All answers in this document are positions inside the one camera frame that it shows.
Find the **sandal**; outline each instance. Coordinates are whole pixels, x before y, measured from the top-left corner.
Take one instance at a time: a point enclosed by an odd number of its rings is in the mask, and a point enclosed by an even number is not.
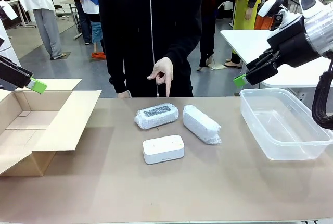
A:
[[[230,62],[226,62],[224,64],[225,67],[228,67],[228,68],[234,68],[234,69],[241,69],[242,65],[241,64],[234,64],[232,63],[231,61]]]

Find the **yellow apron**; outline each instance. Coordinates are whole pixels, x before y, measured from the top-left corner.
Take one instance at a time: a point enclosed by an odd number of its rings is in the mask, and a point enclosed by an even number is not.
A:
[[[245,20],[245,13],[248,9],[248,2],[249,0],[236,1],[234,30],[254,30],[258,4],[261,3],[261,0],[257,0],[257,2],[255,3],[250,20]]]

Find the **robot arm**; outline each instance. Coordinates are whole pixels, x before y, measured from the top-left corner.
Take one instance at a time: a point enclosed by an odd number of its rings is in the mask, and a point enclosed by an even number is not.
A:
[[[0,20],[9,17],[16,18],[15,12],[5,1],[0,1]],[[0,37],[0,47],[5,42]],[[28,87],[36,92],[43,93],[46,85],[32,78],[33,73],[19,67],[16,63],[0,55],[0,79],[3,79],[17,87]]]
[[[321,56],[333,60],[333,3],[299,0],[303,14],[294,14],[283,6],[284,0],[269,0],[260,16],[277,16],[280,26],[267,41],[271,46],[259,58],[247,64],[248,72],[237,77],[237,86],[258,84],[278,74],[283,64],[299,67]],[[326,103],[333,80],[333,61],[317,86],[312,106],[313,119],[323,128],[333,129],[333,117],[326,115]]]

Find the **sleeve cuff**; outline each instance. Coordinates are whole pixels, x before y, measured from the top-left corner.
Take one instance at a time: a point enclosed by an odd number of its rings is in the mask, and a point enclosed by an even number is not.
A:
[[[127,90],[124,82],[113,82],[113,87],[117,94],[123,93]]]
[[[174,52],[168,52],[165,55],[165,57],[167,57],[168,59],[171,60],[173,68],[175,68],[178,65],[179,59],[178,59],[178,57],[176,56],[176,54]]]
[[[251,8],[251,9],[253,9],[253,8],[254,8],[254,5],[255,5],[255,3],[254,3],[254,2],[249,2],[249,3],[248,3],[248,7],[249,7],[249,8]]]

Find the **person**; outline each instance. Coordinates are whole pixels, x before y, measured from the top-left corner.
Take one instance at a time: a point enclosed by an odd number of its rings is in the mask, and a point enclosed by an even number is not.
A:
[[[86,45],[91,43],[91,25],[88,15],[83,11],[80,0],[74,0],[76,9],[79,14],[82,37]]]
[[[202,36],[200,39],[200,64],[197,71],[212,63],[217,7],[217,0],[202,0]]]
[[[260,0],[237,0],[234,30],[253,30]],[[241,69],[241,59],[235,51],[227,59],[226,67]]]
[[[25,11],[32,10],[41,39],[51,59],[66,56],[62,52],[58,23],[52,0],[20,0]]]
[[[94,44],[94,52],[92,53],[92,58],[106,59],[104,43],[103,43],[103,34],[100,24],[100,15],[99,15],[99,2],[98,0],[80,0],[82,4],[83,11],[87,13],[91,29],[92,29],[92,42]],[[103,52],[98,52],[97,43],[100,42]]]
[[[219,13],[219,5],[225,1],[227,0],[202,0],[202,36],[200,40],[201,57],[199,68],[197,69],[197,71],[200,71],[204,67],[207,67],[213,61],[216,17]]]
[[[187,57],[200,40],[201,1],[99,0],[119,98],[193,96]]]

